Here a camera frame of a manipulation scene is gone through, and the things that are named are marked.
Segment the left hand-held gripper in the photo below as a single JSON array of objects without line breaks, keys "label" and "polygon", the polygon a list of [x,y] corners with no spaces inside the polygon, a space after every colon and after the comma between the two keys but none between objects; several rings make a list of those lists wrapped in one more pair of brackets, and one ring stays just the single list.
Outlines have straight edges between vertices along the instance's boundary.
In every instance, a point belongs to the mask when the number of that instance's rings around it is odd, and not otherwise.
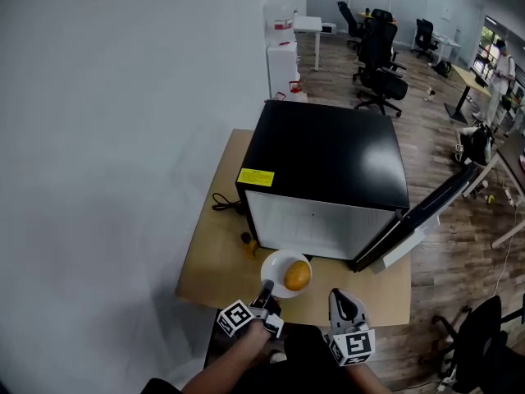
[{"label": "left hand-held gripper", "polygon": [[260,296],[247,306],[242,300],[237,300],[222,310],[217,318],[217,324],[228,337],[239,338],[245,328],[254,320],[262,323],[273,338],[279,338],[284,321],[281,318],[281,307],[272,296],[274,281],[265,280]]}]

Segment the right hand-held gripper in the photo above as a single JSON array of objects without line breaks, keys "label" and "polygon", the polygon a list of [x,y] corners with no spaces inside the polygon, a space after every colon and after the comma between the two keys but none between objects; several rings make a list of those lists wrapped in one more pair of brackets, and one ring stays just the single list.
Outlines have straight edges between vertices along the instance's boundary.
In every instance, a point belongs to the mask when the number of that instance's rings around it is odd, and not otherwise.
[{"label": "right hand-held gripper", "polygon": [[375,330],[367,321],[364,303],[349,295],[349,318],[341,321],[340,290],[333,288],[329,295],[329,319],[336,325],[325,335],[325,342],[340,367],[366,362],[376,351]]}]

